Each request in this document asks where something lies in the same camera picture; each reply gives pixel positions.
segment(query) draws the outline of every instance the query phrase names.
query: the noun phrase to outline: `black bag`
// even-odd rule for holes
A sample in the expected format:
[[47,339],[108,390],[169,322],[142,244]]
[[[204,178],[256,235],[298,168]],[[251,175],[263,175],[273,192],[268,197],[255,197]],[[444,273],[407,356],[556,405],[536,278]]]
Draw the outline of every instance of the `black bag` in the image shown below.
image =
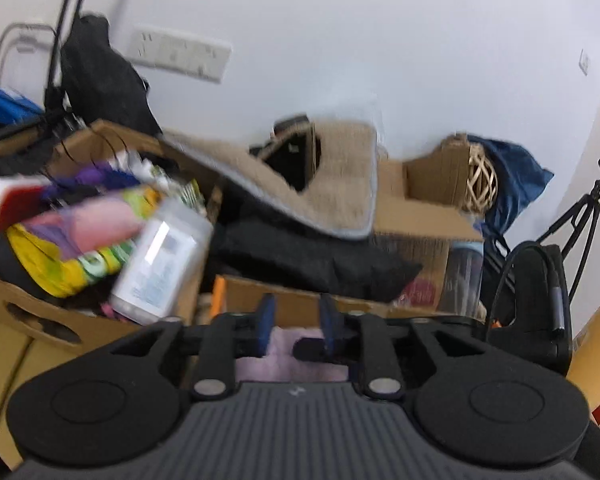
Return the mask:
[[87,124],[105,119],[150,136],[161,134],[138,72],[109,44],[109,22],[76,20],[60,51],[62,86],[73,112]]

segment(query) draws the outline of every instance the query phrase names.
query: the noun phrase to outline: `label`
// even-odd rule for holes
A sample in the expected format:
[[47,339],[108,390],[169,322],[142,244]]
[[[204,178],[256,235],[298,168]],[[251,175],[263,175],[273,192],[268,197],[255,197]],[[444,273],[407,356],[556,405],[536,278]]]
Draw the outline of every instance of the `label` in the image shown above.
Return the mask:
[[196,245],[193,237],[163,222],[145,256],[133,261],[130,287],[118,294],[120,299],[154,316],[167,316]]

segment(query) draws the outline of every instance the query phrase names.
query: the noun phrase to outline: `circular pad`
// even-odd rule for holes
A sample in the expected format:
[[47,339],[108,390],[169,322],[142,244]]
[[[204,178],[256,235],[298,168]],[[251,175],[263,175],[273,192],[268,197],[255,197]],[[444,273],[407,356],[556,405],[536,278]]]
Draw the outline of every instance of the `circular pad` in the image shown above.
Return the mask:
[[104,354],[78,358],[21,386],[7,423],[23,455],[88,468],[150,450],[179,415],[178,391],[155,365]]
[[424,431],[461,460],[531,468],[572,458],[589,423],[587,401],[554,372],[487,355],[458,358],[420,389]]

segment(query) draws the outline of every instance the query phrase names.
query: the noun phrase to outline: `pink cloth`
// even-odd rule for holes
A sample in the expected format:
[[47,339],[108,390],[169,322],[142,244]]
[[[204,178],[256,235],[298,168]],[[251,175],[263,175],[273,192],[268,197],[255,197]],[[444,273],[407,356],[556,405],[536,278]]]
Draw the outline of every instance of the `pink cloth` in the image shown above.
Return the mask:
[[296,341],[303,337],[322,338],[319,328],[274,327],[267,355],[263,358],[243,357],[235,362],[237,381],[267,383],[323,383],[346,381],[348,370],[343,365],[307,363],[292,356]]

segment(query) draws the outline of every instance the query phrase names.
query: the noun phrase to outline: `purple cloth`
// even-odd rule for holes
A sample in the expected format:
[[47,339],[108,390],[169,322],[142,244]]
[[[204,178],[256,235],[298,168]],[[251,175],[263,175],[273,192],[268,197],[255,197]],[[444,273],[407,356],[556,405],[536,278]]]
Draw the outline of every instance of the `purple cloth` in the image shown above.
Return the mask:
[[139,185],[140,181],[132,174],[114,170],[108,162],[98,162],[93,166],[82,168],[70,178],[54,179],[53,183],[42,192],[42,200],[49,202],[78,186],[100,186],[107,190],[118,190]]
[[292,356],[294,344],[303,337],[322,338],[319,328],[274,327],[267,355],[263,358],[243,357],[235,362],[237,381],[267,383],[324,383],[346,381],[346,366],[306,363]]

